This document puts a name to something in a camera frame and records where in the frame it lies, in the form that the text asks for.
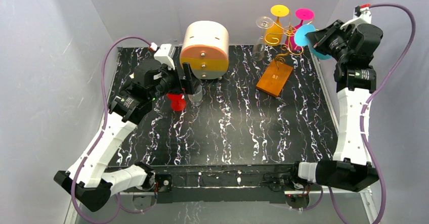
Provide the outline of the clear wine glass front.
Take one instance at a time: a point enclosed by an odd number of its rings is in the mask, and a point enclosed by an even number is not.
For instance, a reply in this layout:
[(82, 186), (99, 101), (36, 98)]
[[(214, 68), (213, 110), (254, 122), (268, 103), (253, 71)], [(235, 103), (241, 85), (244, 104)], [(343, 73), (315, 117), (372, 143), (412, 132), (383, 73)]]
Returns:
[(195, 94), (188, 95), (188, 99), (193, 107), (198, 107), (201, 105), (202, 97), (203, 97), (203, 92), (202, 92), (201, 84), (197, 87)]

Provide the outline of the blue wine glass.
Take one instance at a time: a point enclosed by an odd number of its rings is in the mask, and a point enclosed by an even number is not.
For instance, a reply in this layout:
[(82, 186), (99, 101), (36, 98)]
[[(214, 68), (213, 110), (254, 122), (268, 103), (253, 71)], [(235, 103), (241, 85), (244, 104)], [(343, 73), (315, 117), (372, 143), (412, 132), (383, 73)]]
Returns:
[(320, 59), (320, 60), (327, 60), (327, 59), (330, 59), (330, 58), (332, 58), (332, 56), (330, 56), (330, 55), (324, 55), (324, 54), (321, 54), (321, 53), (319, 53), (319, 52), (317, 52), (317, 51), (315, 51), (313, 48), (312, 48), (312, 46), (311, 46), (311, 44), (310, 44), (310, 41), (307, 39), (307, 37), (306, 37), (306, 34), (307, 33), (309, 33), (309, 32), (315, 32), (316, 31), (316, 28), (313, 26), (313, 25), (311, 25), (311, 24), (306, 24), (306, 25), (302, 25), (296, 32), (295, 32), (295, 35), (294, 35), (294, 43), (297, 45), (297, 46), (300, 46), (300, 47), (305, 47), (305, 46), (308, 46), (309, 47), (309, 51), (316, 57), (316, 58), (318, 58), (318, 59)]

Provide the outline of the red wine glass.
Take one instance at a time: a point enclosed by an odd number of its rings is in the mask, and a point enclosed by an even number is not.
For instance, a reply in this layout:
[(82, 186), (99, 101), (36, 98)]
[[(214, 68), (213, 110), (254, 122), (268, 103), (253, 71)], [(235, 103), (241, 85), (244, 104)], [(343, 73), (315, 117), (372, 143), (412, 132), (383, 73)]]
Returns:
[(186, 107), (186, 101), (183, 94), (167, 94), (170, 99), (170, 107), (174, 111), (183, 111)]

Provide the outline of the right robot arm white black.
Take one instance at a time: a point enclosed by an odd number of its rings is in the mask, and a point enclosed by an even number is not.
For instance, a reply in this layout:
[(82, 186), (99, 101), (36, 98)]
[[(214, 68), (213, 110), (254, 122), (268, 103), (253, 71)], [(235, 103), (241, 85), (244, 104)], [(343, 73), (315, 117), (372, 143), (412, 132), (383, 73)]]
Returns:
[(294, 165), (295, 181), (359, 192), (379, 177), (370, 153), (362, 141), (367, 134), (363, 109), (376, 91), (376, 72), (370, 65), (383, 31), (372, 24), (345, 25), (337, 20), (317, 30), (301, 26), (294, 35), (298, 46), (307, 46), (319, 59), (334, 58), (334, 80), (339, 102), (338, 139), (333, 157), (319, 162)]

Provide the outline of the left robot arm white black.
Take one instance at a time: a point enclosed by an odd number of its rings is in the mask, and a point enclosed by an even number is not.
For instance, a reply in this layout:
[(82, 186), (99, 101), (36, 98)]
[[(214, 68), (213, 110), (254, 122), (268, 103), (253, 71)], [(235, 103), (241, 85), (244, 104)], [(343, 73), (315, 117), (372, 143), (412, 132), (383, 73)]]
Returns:
[(297, 179), (299, 162), (330, 160), (337, 133), (308, 50), (279, 65), (280, 95), (256, 89), (268, 58), (250, 46), (226, 46), (222, 79), (200, 80), (174, 46), (152, 44), (123, 82), (103, 94), (102, 125), (80, 158), (54, 180), (92, 212), (127, 190), (159, 203), (270, 201), (320, 186)]

